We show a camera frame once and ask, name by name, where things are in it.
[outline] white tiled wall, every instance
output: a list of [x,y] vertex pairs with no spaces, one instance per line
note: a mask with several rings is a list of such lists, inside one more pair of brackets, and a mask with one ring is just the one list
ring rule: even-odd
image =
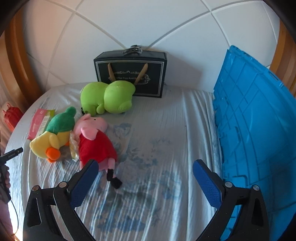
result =
[[261,0],[30,0],[24,36],[43,91],[96,81],[103,51],[168,52],[165,82],[213,91],[230,45],[271,64],[279,18]]

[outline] green hat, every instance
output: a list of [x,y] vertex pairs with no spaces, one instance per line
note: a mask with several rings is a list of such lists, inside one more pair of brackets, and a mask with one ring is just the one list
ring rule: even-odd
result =
[[52,120],[49,122],[46,128],[46,131],[57,135],[59,132],[73,130],[75,126],[75,114],[75,107],[68,107],[65,112],[57,114],[52,118]]

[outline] blue rubber pad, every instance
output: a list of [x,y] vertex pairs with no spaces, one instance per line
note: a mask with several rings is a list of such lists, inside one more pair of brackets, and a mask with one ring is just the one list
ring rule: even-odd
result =
[[219,209],[222,204],[221,192],[198,161],[195,161],[193,164],[193,175],[205,194],[209,204],[212,207]]
[[86,170],[84,175],[77,182],[71,191],[70,206],[74,209],[79,207],[85,199],[99,172],[99,164],[94,161]]

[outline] wooden headboard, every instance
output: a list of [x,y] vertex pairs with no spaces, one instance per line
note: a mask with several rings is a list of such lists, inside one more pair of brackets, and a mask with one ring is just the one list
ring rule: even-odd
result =
[[287,28],[280,22],[276,52],[270,70],[279,77],[296,97],[296,44]]
[[30,66],[22,32],[22,9],[0,37],[0,75],[12,101],[25,112],[41,95]]
[[[18,12],[15,10],[15,12],[16,14],[0,37],[0,75],[14,103],[25,112],[41,96],[42,92],[26,54],[22,33],[22,9]],[[296,44],[282,21],[270,70],[296,96]]]

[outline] black shoe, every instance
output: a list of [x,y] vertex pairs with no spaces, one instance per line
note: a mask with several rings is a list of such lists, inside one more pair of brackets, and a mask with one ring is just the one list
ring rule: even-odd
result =
[[114,175],[114,170],[113,169],[108,169],[107,171],[107,181],[110,182],[113,178]]
[[120,181],[118,178],[112,178],[110,181],[112,187],[114,187],[115,189],[120,188],[120,186],[122,185],[122,181]]

